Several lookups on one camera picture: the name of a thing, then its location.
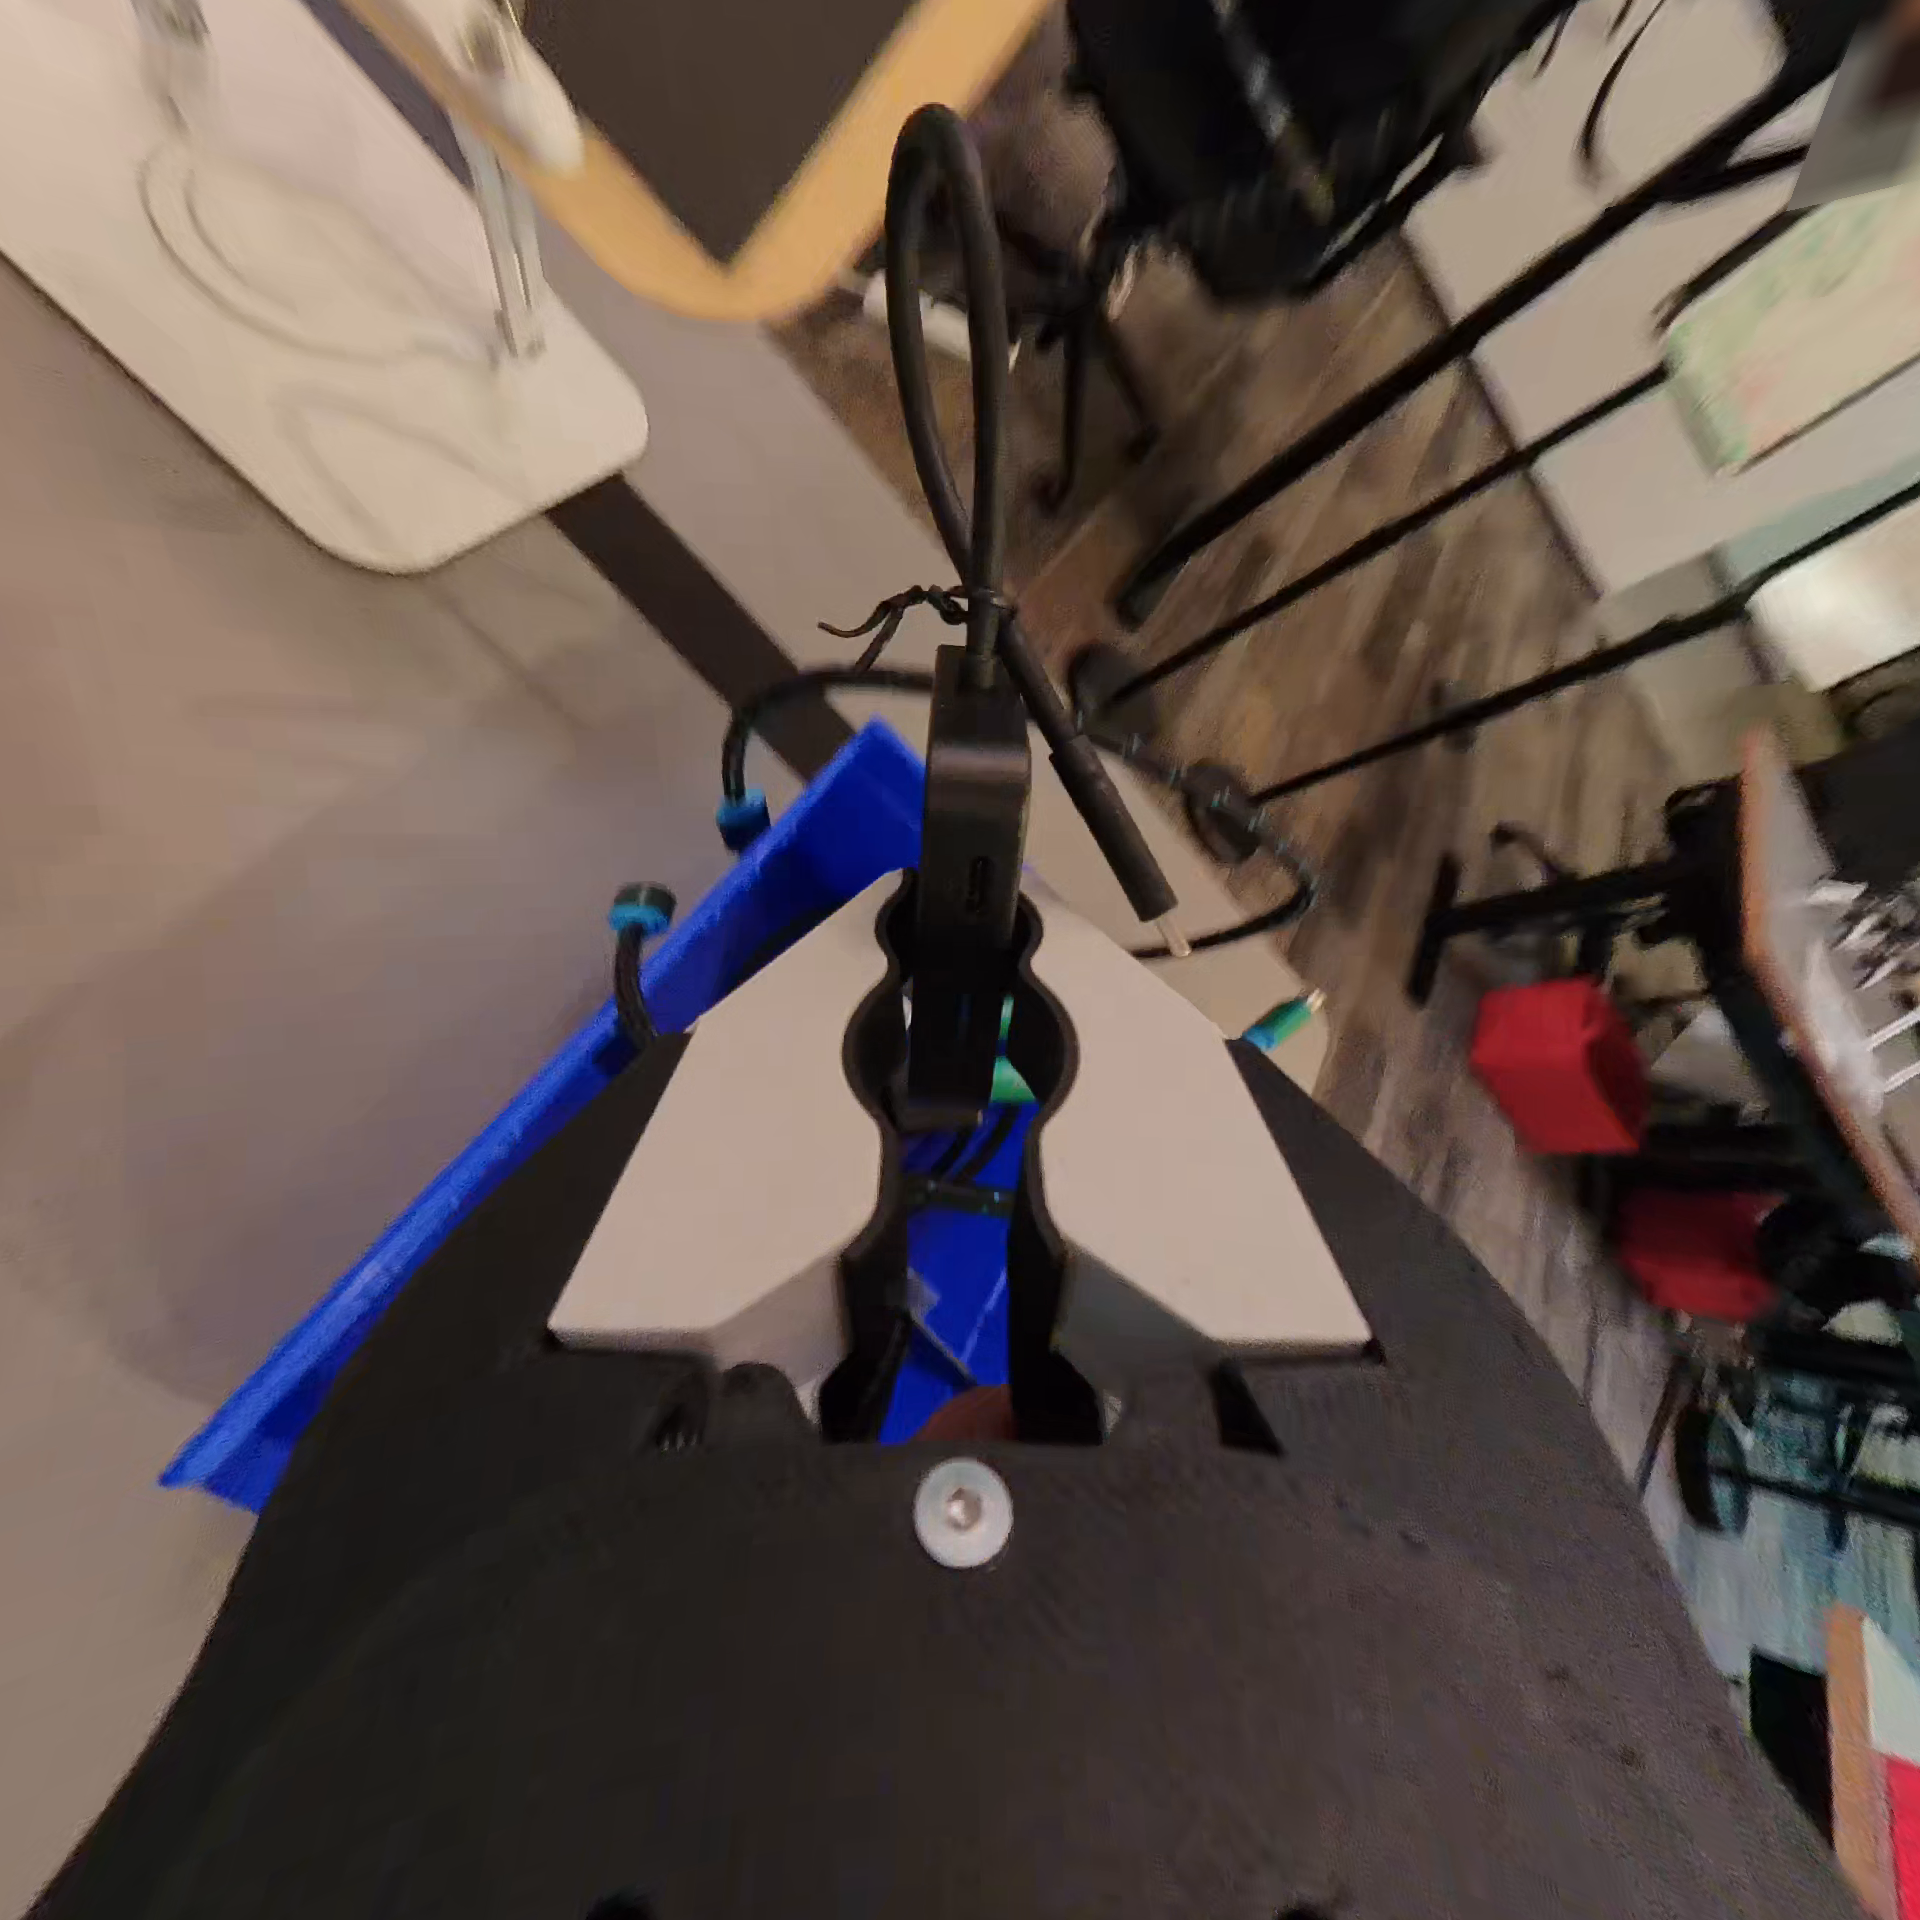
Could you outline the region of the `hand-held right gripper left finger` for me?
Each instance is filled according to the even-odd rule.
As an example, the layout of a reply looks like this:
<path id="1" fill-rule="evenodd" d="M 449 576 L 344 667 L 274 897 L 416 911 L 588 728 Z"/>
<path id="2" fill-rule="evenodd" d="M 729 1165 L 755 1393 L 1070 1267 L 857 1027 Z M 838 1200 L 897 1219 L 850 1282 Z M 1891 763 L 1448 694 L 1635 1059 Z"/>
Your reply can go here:
<path id="1" fill-rule="evenodd" d="M 887 872 L 700 1016 L 547 1328 L 584 1354 L 777 1369 L 826 1419 L 879 1419 L 910 1343 L 902 995 Z"/>

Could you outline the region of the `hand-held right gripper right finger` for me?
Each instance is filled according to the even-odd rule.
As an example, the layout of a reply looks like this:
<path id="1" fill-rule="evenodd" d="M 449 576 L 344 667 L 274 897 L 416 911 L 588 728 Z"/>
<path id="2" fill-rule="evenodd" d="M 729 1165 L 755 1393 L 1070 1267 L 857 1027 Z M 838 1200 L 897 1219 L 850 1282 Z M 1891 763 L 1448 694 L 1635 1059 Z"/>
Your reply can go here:
<path id="1" fill-rule="evenodd" d="M 1095 1419 L 1150 1377 L 1350 1362 L 1376 1338 L 1241 1040 L 1282 962 L 1148 962 L 1062 897 L 1025 899 L 1016 1064 L 1040 1095 L 1016 1200 L 1016 1405 Z"/>

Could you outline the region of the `black adapter with thin cable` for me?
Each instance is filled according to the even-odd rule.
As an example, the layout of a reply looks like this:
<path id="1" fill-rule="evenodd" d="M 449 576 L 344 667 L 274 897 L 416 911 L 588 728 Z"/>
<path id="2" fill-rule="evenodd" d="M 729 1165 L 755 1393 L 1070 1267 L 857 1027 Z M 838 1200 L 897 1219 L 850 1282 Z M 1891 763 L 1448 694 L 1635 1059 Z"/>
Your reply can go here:
<path id="1" fill-rule="evenodd" d="M 922 313 L 929 221 L 938 208 L 962 266 L 974 410 L 970 504 L 944 454 Z M 967 634 L 942 647 L 934 667 L 904 1113 L 916 1126 L 959 1128 L 993 1101 L 1001 1005 L 1018 967 L 1034 734 L 1136 917 L 1174 933 L 1178 897 L 1006 592 L 1010 337 L 1001 240 L 972 131 L 942 104 L 915 110 L 897 138 L 882 277 L 904 425 L 955 570 Z"/>

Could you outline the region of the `blue divided plastic bin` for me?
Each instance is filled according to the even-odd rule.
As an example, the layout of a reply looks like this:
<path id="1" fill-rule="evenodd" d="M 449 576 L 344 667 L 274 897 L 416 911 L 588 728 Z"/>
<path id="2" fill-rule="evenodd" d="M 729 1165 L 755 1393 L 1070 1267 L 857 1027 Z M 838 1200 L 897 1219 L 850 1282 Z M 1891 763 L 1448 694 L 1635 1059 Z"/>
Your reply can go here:
<path id="1" fill-rule="evenodd" d="M 865 885 L 913 864 L 922 789 L 922 758 L 899 731 L 882 721 L 857 731 L 648 946 L 641 991 L 651 1016 L 671 1033 L 687 1029 Z M 209 1416 L 160 1473 L 160 1489 L 256 1513 L 393 1297 L 632 1064 L 633 1046 L 608 1002 Z M 1031 1088 L 1000 1059 L 987 1119 L 970 1137 L 935 1137 L 905 1155 L 908 1178 L 924 1186 L 908 1229 L 915 1341 L 882 1419 L 884 1442 L 915 1435 L 959 1393 L 1009 1381 L 1006 1219 L 1031 1113 Z"/>

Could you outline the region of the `red plastic bin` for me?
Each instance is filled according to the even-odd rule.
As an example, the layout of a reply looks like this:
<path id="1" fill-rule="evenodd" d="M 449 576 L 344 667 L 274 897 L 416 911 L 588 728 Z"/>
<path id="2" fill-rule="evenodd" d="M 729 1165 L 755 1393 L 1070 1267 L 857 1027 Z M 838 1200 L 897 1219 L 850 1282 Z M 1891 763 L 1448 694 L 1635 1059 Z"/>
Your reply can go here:
<path id="1" fill-rule="evenodd" d="M 1633 1027 L 1595 976 L 1499 987 L 1480 1000 L 1473 1078 L 1544 1159 L 1627 1159 L 1651 1088 Z"/>
<path id="2" fill-rule="evenodd" d="M 1761 1256 L 1761 1229 L 1783 1203 L 1776 1192 L 1635 1190 L 1616 1203 L 1616 1259 L 1660 1313 L 1751 1326 L 1786 1304 Z"/>

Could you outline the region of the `white stand base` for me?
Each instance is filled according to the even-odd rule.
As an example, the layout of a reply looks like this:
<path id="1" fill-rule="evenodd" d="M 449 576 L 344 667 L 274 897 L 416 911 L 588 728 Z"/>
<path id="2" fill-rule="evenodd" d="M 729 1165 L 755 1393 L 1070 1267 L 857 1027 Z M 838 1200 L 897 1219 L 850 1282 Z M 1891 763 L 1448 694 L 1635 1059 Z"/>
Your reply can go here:
<path id="1" fill-rule="evenodd" d="M 420 575 L 650 424 L 545 275 L 586 134 L 513 6 L 390 6 L 455 176 L 307 6 L 2 6 L 6 262 L 299 535 Z"/>

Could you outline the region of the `whiteboard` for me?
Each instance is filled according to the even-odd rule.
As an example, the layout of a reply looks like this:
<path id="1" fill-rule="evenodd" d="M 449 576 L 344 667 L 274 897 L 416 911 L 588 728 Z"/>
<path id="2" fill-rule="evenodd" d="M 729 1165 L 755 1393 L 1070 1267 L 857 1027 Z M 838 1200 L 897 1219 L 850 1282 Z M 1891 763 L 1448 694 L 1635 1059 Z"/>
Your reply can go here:
<path id="1" fill-rule="evenodd" d="M 1788 210 L 1662 318 L 1667 386 L 1712 473 L 1743 473 L 1919 360 L 1919 189 Z"/>

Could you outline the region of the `black office chair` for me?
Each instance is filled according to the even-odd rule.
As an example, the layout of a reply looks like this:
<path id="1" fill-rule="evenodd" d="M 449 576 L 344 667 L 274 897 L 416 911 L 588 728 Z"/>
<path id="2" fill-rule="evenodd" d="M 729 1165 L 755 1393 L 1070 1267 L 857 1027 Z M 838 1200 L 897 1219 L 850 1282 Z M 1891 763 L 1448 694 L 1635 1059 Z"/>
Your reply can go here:
<path id="1" fill-rule="evenodd" d="M 1306 299 L 1481 162 L 1478 115 L 1550 2 L 1073 2 L 1068 89 L 1114 146 L 1086 262 L 1145 250 L 1219 305 Z"/>

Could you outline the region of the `black board with wooden edge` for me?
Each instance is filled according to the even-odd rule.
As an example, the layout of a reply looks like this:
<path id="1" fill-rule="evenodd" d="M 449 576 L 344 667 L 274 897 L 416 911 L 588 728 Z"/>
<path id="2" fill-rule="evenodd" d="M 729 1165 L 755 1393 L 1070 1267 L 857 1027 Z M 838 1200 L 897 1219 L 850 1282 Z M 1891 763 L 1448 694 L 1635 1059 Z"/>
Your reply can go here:
<path id="1" fill-rule="evenodd" d="M 1043 2 L 354 2 L 458 134 L 624 293 L 787 321 L 873 240 L 891 152 L 967 115 Z"/>

